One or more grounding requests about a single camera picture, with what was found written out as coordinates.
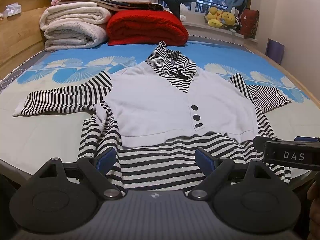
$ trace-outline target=gray ribbed panel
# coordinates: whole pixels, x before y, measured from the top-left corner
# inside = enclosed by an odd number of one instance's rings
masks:
[[[120,200],[105,202],[82,227],[60,235],[20,231],[14,240],[298,240],[286,231],[256,236],[227,227],[208,204],[193,201],[182,191],[129,191]]]

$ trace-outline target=white plush toy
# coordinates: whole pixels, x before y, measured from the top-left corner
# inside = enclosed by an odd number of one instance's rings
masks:
[[[187,21],[186,14],[188,13],[188,11],[189,11],[188,8],[183,3],[181,3],[180,4],[180,21],[182,22]]]

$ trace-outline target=dark green plush tail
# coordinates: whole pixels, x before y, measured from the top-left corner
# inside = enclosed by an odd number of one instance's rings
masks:
[[[185,2],[196,2],[196,0],[165,0],[169,10],[180,20],[180,4]]]

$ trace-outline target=human hand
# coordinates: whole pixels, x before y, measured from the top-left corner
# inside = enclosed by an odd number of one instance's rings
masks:
[[[313,200],[310,207],[310,234],[307,240],[320,240],[320,187],[316,182],[308,190],[307,199]]]

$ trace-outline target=bed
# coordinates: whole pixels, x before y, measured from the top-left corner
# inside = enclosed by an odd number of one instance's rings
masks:
[[[0,0],[1,5],[22,5],[20,15],[0,20],[0,173],[21,185],[51,157],[76,161],[83,120],[90,114],[13,118],[19,100],[35,90],[79,85],[102,70],[114,73],[135,66],[156,47],[102,44],[93,49],[44,52],[38,21],[50,1]],[[193,35],[185,46],[169,48],[180,50],[199,67],[225,79],[238,72],[248,85],[279,88],[292,102],[267,113],[277,137],[318,137],[319,101],[290,73],[257,50]],[[292,169],[290,187],[296,188],[313,176],[314,172]]]

